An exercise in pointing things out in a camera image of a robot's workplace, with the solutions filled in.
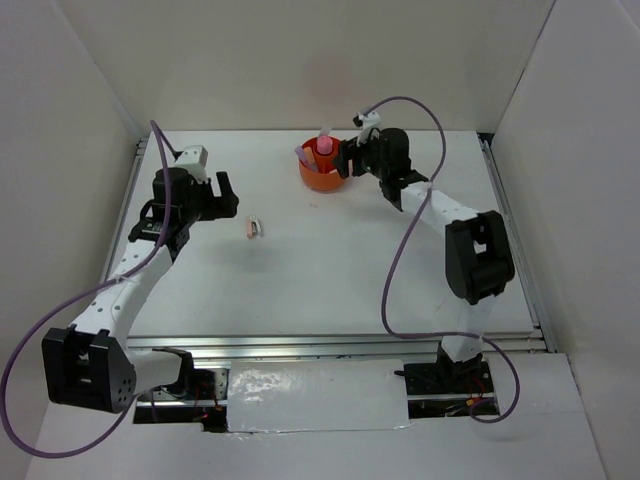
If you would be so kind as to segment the orange highlighter marker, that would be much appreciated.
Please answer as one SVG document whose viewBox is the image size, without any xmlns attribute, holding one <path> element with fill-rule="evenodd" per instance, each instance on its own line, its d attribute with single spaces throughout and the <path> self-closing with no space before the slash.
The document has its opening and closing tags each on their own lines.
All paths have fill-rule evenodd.
<svg viewBox="0 0 640 480">
<path fill-rule="evenodd" d="M 303 152 L 304 152 L 305 160 L 309 169 L 315 171 L 316 163 L 315 163 L 315 157 L 313 156 L 312 150 L 309 148 L 305 148 Z"/>
</svg>

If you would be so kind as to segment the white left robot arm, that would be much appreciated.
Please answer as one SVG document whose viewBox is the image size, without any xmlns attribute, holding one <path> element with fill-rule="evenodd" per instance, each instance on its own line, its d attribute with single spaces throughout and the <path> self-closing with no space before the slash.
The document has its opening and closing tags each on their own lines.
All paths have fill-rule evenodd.
<svg viewBox="0 0 640 480">
<path fill-rule="evenodd" d="M 169 271 L 199 221 L 233 218 L 239 199 L 225 172 L 197 181 L 187 169 L 159 170 L 153 197 L 128 236 L 113 282 L 65 329 L 42 340 L 49 399 L 57 404 L 120 413 L 133 398 L 163 388 L 184 399 L 196 390 L 190 353 L 170 347 L 131 351 L 127 338 L 149 294 Z"/>
</svg>

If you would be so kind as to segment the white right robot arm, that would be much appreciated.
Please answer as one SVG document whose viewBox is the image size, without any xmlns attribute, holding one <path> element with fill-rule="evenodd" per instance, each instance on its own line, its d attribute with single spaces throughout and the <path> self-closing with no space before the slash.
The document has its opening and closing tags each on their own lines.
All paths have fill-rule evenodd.
<svg viewBox="0 0 640 480">
<path fill-rule="evenodd" d="M 502 215 L 479 212 L 433 186 L 413 168 L 408 134 L 398 128 L 373 129 L 340 142 L 333 165 L 343 178 L 373 175 L 383 197 L 444 241 L 444 276 L 461 307 L 454 332 L 440 334 L 435 377 L 425 378 L 448 392 L 460 391 L 481 370 L 482 331 L 495 299 L 514 279 L 515 265 Z"/>
</svg>

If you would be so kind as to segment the purple highlighter marker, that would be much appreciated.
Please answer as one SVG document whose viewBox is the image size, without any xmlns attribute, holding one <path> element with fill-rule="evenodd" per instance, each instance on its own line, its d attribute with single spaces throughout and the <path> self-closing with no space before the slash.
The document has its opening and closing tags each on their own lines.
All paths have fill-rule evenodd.
<svg viewBox="0 0 640 480">
<path fill-rule="evenodd" d="M 306 163 L 307 162 L 307 157 L 305 154 L 305 151 L 303 149 L 302 146 L 296 146 L 294 149 L 298 159 L 302 162 L 302 163 Z"/>
</svg>

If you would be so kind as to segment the pink glue bottle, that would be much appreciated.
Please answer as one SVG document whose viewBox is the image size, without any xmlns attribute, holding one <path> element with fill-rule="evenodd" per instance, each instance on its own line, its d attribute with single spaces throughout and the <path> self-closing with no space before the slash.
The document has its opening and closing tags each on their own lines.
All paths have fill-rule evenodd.
<svg viewBox="0 0 640 480">
<path fill-rule="evenodd" d="M 320 135 L 316 139 L 316 151 L 319 155 L 327 156 L 333 151 L 333 140 L 329 135 Z"/>
</svg>

